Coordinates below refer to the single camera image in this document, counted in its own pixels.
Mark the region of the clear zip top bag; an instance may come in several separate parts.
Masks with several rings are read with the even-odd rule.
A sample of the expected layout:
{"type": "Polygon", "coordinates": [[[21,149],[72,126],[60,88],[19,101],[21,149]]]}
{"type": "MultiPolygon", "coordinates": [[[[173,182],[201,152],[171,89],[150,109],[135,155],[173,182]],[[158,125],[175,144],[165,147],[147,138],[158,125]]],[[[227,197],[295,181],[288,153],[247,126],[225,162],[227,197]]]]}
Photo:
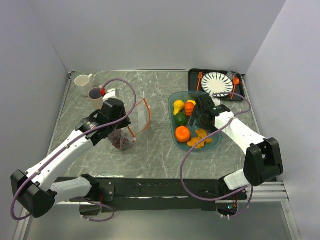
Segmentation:
{"type": "Polygon", "coordinates": [[[121,129],[127,129],[131,133],[134,144],[137,141],[138,135],[146,131],[151,123],[151,109],[145,98],[135,105],[135,108],[129,118],[131,124],[121,129]]]}

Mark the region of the beige mug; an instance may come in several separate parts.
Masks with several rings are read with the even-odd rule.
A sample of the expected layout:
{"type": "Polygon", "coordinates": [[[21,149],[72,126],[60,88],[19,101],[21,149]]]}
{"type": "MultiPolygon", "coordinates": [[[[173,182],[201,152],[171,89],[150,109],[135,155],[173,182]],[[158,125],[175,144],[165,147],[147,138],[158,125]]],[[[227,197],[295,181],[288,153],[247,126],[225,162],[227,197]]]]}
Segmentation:
{"type": "Polygon", "coordinates": [[[95,110],[100,110],[104,104],[103,97],[106,90],[101,87],[94,87],[88,92],[88,98],[95,110]]]}

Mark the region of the orange mandarin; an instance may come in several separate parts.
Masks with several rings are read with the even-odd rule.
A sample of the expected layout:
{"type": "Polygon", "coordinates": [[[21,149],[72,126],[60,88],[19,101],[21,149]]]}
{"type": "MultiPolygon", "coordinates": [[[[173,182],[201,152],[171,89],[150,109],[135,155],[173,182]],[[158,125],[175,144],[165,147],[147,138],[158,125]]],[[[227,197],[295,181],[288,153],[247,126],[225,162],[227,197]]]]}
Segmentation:
{"type": "Polygon", "coordinates": [[[179,143],[186,143],[191,137],[191,132],[186,126],[179,126],[175,130],[175,138],[179,143]]]}

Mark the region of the yellow pear-shaped gourd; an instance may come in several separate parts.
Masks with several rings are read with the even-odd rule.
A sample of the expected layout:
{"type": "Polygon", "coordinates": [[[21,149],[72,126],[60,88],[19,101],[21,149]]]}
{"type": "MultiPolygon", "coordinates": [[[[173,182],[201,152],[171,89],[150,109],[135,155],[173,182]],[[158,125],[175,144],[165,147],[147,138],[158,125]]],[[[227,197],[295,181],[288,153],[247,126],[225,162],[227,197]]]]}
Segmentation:
{"type": "Polygon", "coordinates": [[[185,102],[182,100],[176,100],[173,104],[173,115],[176,116],[184,110],[185,102]]]}

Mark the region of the white mug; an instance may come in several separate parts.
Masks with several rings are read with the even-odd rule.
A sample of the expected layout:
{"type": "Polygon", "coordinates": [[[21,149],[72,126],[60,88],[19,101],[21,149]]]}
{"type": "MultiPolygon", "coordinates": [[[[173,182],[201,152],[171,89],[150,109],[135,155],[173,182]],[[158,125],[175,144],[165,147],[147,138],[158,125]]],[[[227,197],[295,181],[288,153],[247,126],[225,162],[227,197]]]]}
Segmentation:
{"type": "Polygon", "coordinates": [[[93,88],[93,82],[91,80],[92,74],[89,75],[79,75],[75,78],[74,83],[79,90],[79,92],[87,97],[90,90],[93,88]]]}

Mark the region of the clear drinking glass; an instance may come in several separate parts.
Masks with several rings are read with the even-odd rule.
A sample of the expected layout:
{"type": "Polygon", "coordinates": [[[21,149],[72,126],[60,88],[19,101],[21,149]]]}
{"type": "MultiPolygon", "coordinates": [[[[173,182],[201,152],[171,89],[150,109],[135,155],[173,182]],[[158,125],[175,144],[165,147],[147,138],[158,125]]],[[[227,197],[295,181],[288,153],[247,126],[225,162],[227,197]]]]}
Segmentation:
{"type": "Polygon", "coordinates": [[[238,68],[235,66],[230,66],[227,70],[226,76],[232,81],[238,73],[238,68]]]}

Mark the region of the black base frame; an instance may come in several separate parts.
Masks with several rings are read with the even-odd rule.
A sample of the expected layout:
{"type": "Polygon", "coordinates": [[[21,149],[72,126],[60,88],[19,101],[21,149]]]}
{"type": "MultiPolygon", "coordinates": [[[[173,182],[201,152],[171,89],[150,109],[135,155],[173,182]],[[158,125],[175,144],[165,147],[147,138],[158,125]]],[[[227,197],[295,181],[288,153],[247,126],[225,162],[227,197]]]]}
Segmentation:
{"type": "Polygon", "coordinates": [[[246,200],[246,190],[237,193],[217,179],[103,178],[84,174],[93,182],[87,200],[106,205],[102,212],[202,210],[215,211],[216,198],[246,200]]]}

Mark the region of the aluminium rail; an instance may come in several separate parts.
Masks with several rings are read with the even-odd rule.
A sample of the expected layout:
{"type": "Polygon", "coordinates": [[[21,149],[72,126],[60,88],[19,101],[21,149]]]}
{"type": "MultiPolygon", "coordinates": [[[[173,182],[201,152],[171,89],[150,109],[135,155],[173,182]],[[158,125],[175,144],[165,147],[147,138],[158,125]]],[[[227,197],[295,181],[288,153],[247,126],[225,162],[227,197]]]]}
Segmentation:
{"type": "MultiPolygon", "coordinates": [[[[251,187],[246,188],[244,196],[238,194],[238,203],[245,203],[248,201],[251,193],[251,187]]],[[[289,202],[289,196],[283,181],[265,182],[253,189],[251,202],[253,203],[271,203],[271,202],[289,202]]],[[[216,203],[232,203],[233,198],[220,200],[216,203]]]]}

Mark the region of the green lime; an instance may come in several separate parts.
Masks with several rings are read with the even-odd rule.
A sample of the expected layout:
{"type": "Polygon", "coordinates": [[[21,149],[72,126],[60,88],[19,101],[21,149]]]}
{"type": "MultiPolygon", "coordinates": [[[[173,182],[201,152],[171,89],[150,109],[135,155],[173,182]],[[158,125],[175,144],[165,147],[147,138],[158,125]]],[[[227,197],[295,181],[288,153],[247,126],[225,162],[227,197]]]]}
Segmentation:
{"type": "Polygon", "coordinates": [[[179,112],[174,116],[174,121],[177,126],[185,126],[188,123],[188,117],[184,112],[179,112]]]}

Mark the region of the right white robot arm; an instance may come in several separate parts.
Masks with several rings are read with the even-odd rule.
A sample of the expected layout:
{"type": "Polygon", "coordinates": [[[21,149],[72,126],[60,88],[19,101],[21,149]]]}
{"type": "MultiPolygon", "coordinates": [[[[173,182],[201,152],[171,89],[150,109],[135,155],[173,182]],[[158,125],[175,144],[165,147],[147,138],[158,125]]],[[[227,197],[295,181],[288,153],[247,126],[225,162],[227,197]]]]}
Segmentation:
{"type": "Polygon", "coordinates": [[[225,133],[245,154],[243,168],[219,180],[220,199],[230,199],[243,187],[257,187],[283,174],[280,144],[275,138],[256,133],[228,107],[215,105],[209,94],[196,97],[195,102],[191,123],[207,130],[210,137],[225,133]]]}

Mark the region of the orange plastic fork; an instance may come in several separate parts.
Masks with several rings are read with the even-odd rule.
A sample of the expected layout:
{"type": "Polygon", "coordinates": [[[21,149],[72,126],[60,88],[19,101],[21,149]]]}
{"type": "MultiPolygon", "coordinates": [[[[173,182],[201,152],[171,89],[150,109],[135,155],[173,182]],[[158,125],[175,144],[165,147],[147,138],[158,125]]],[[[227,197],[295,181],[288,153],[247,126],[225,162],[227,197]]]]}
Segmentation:
{"type": "Polygon", "coordinates": [[[198,74],[197,88],[196,88],[196,91],[197,91],[197,92],[198,92],[199,89],[200,89],[202,77],[203,77],[203,73],[202,73],[202,72],[199,72],[199,74],[198,74]]]}

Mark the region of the striped white plate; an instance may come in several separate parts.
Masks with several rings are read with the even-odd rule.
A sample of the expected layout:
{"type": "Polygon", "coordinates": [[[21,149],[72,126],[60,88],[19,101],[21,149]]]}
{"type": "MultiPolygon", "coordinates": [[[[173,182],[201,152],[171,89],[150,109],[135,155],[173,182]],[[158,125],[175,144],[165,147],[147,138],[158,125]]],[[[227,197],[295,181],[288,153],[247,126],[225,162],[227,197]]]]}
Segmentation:
{"type": "Polygon", "coordinates": [[[203,91],[216,98],[227,97],[233,91],[233,86],[233,81],[219,72],[209,72],[201,80],[203,91]]]}

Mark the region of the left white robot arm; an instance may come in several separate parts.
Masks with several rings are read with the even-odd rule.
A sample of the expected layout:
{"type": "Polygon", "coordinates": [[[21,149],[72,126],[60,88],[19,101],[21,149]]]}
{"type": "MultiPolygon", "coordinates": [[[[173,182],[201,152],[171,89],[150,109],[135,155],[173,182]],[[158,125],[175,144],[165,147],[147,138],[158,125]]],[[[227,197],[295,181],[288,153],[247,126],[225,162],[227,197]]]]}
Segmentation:
{"type": "Polygon", "coordinates": [[[11,217],[18,219],[14,214],[15,202],[19,202],[30,216],[40,218],[59,202],[80,197],[93,201],[99,197],[102,193],[100,183],[89,174],[64,182],[55,181],[80,155],[114,130],[130,125],[131,113],[131,110],[125,110],[121,100],[109,98],[101,109],[83,118],[69,137],[44,160],[25,172],[15,171],[10,177],[13,193],[11,217]]]}

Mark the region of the purple grape bunch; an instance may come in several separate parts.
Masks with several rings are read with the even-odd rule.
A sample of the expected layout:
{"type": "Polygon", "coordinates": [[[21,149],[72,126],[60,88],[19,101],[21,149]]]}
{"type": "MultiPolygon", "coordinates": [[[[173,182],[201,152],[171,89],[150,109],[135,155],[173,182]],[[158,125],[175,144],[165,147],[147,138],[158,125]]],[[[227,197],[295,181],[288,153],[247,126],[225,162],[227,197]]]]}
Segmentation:
{"type": "Polygon", "coordinates": [[[133,144],[131,133],[125,129],[115,129],[107,138],[118,150],[125,150],[133,144]]]}

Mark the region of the orange plastic spoon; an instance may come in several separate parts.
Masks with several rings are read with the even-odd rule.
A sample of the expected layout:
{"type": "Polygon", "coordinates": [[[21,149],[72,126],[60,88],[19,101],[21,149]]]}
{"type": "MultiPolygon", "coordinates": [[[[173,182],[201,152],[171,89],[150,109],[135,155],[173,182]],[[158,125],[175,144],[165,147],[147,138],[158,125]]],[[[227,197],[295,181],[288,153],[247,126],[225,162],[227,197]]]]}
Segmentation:
{"type": "Polygon", "coordinates": [[[232,94],[230,94],[230,99],[232,100],[234,98],[234,93],[236,92],[236,87],[240,83],[240,79],[238,77],[233,78],[233,89],[232,94]]]}

